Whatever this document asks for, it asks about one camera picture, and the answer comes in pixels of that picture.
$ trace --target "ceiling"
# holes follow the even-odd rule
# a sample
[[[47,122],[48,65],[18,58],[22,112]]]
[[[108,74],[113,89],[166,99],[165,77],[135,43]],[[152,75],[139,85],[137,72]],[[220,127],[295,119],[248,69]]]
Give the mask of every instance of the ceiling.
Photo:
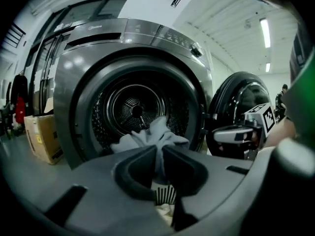
[[[256,0],[192,0],[180,17],[194,27],[193,35],[202,32],[220,45],[235,61],[234,71],[266,74],[270,62],[270,73],[289,72],[297,23],[288,12]],[[262,18],[268,20],[270,48],[265,48]]]

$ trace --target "washing machine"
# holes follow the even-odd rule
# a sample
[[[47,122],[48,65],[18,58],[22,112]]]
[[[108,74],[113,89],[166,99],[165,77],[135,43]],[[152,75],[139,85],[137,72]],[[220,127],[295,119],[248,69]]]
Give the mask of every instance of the washing machine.
[[[230,76],[212,99],[207,53],[168,27],[136,19],[77,26],[61,55],[55,77],[57,133],[71,168],[112,153],[110,145],[132,130],[147,129],[158,116],[199,151],[204,136],[212,154],[214,128],[270,101],[260,79]]]

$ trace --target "ceiling light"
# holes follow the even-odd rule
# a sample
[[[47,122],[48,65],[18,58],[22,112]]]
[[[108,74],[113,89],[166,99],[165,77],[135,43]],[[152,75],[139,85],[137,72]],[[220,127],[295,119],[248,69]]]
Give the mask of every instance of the ceiling light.
[[[270,63],[267,63],[267,64],[266,64],[266,72],[268,73],[269,70],[270,70]]]
[[[262,32],[264,33],[265,47],[269,48],[270,44],[270,33],[267,19],[260,19],[260,24],[262,27]]]

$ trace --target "logo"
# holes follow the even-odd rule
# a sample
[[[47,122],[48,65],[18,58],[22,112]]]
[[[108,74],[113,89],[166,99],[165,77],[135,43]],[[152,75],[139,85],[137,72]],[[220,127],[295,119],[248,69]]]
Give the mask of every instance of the logo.
[[[262,116],[264,116],[264,121],[265,121],[265,124],[266,124],[267,133],[269,133],[269,131],[271,130],[271,128],[275,125],[275,119],[274,119],[274,117],[273,117],[271,107],[269,107],[269,108],[263,113]]]
[[[96,29],[96,28],[101,28],[102,26],[90,26],[89,27],[89,30],[92,30],[92,29]]]

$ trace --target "laundry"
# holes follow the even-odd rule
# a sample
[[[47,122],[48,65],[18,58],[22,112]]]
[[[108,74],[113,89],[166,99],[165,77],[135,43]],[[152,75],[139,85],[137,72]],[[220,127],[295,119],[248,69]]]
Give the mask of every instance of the laundry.
[[[189,140],[172,133],[166,126],[166,121],[166,116],[160,116],[151,122],[149,129],[141,130],[140,133],[132,131],[131,134],[122,136],[119,143],[111,145],[111,149],[114,153],[123,152],[133,148],[156,145],[157,157],[154,181],[159,184],[168,184],[163,166],[163,146],[177,145],[183,148],[189,148]]]

